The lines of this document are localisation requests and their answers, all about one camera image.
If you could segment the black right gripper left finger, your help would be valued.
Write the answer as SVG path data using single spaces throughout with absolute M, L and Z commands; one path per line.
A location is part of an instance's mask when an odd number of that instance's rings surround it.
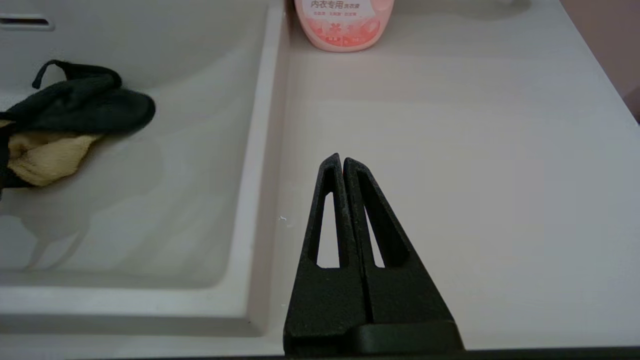
M 368 323 L 361 253 L 338 153 L 321 162 L 283 327 L 287 356 L 364 356 Z M 326 198 L 333 196 L 339 265 L 318 264 Z

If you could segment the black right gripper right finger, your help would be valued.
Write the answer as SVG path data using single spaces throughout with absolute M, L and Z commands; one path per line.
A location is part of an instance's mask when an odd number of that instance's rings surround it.
M 358 246 L 365 323 L 357 351 L 462 351 L 457 324 L 370 169 L 353 158 L 343 179 Z

